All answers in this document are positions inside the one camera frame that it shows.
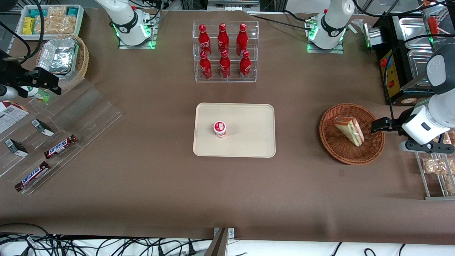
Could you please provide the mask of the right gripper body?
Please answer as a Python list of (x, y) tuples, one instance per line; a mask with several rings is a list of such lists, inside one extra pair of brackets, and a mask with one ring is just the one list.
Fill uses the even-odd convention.
[(0, 84), (5, 86), (27, 86), (28, 70), (2, 70), (0, 72)]

